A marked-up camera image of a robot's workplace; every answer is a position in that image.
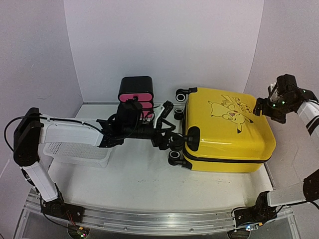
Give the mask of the white perforated plastic basket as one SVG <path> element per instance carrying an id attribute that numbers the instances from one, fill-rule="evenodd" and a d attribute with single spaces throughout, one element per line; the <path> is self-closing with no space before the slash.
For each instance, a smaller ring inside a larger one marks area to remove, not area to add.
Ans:
<path id="1" fill-rule="evenodd" d="M 51 142 L 45 144 L 43 153 L 62 163 L 104 168 L 114 150 L 89 144 Z"/>

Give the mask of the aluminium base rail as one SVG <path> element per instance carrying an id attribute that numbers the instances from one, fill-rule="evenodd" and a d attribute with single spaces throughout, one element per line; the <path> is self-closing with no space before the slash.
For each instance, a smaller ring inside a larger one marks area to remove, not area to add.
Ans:
<path id="1" fill-rule="evenodd" d="M 26 226 L 31 225 L 31 213 L 40 216 L 40 222 L 32 224 L 33 226 L 38 225 L 38 230 L 42 227 L 40 226 L 41 222 L 52 224 L 52 222 L 43 217 L 40 209 L 40 196 L 31 189 L 13 236 L 15 239 L 22 238 L 23 232 L 26 231 Z M 82 206 L 82 210 L 75 211 L 72 218 L 73 221 L 77 221 L 75 224 L 91 229 L 147 236 L 208 235 L 231 230 L 239 231 L 240 229 L 254 231 L 263 227 L 261 223 L 239 225 L 237 221 L 244 219 L 244 216 L 235 217 L 235 213 L 237 213 L 236 210 L 232 213 L 227 210 L 144 212 Z M 269 222 L 263 223 L 263 225 L 275 225 L 273 224 L 275 220 L 285 218 L 288 219 L 288 228 L 291 234 L 296 234 L 293 237 L 299 237 L 294 213 L 290 207 L 282 209 L 277 218 L 271 219 Z"/>

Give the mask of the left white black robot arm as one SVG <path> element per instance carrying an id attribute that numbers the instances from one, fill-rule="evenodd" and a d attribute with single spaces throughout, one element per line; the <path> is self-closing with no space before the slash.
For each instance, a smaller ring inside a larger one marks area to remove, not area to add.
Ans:
<path id="1" fill-rule="evenodd" d="M 40 194 L 40 210 L 52 216 L 80 222 L 84 208 L 65 202 L 58 185 L 51 179 L 42 155 L 56 161 L 86 167 L 107 166 L 117 146 L 127 138 L 146 139 L 160 150 L 180 150 L 186 137 L 166 120 L 172 106 L 152 109 L 153 120 L 145 120 L 139 104 L 120 104 L 108 119 L 56 118 L 30 108 L 18 117 L 13 134 L 15 163 L 26 180 Z"/>

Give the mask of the black pink drawer organizer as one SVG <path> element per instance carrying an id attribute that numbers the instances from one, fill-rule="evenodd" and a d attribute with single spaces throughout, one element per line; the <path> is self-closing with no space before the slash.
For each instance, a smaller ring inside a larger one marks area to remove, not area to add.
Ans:
<path id="1" fill-rule="evenodd" d="M 134 98 L 137 98 L 143 107 L 144 119 L 150 119 L 153 116 L 154 107 L 153 80 L 150 76 L 124 77 L 121 80 L 118 100 L 125 102 Z"/>

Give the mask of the small green circuit board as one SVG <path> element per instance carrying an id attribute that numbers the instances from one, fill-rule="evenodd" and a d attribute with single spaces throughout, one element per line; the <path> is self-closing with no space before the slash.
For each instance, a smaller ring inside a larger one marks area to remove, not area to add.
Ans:
<path id="1" fill-rule="evenodd" d="M 88 235 L 89 235 L 89 232 L 87 232 L 84 229 L 78 229 L 70 233 L 70 236 L 72 239 L 86 239 Z"/>

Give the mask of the yellow Pikachu hard-shell suitcase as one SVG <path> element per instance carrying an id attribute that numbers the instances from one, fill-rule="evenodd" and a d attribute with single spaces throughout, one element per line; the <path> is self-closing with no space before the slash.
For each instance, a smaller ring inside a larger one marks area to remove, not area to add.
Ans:
<path id="1" fill-rule="evenodd" d="M 204 172 L 251 173 L 273 155 L 276 140 L 265 116 L 253 114 L 257 99 L 249 94 L 210 88 L 178 89 L 185 102 L 175 118 L 182 120 L 183 143 L 168 162 Z"/>

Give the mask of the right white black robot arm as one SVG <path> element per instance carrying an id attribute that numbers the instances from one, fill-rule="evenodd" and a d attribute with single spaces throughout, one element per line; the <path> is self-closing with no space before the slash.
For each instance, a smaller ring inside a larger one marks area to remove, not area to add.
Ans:
<path id="1" fill-rule="evenodd" d="M 283 208 L 314 205 L 319 198 L 319 168 L 310 170 L 308 163 L 313 160 L 308 159 L 310 154 L 303 148 L 308 142 L 311 152 L 319 149 L 319 101 L 312 91 L 299 87 L 279 90 L 272 85 L 268 92 L 268 97 L 256 100 L 255 115 L 284 124 L 287 114 L 296 113 L 300 120 L 297 125 L 290 123 L 279 136 L 275 158 L 265 166 L 273 189 L 259 193 L 254 205 L 231 211 L 235 230 L 256 230 L 275 220 Z M 310 170 L 310 174 L 304 177 L 302 169 Z"/>

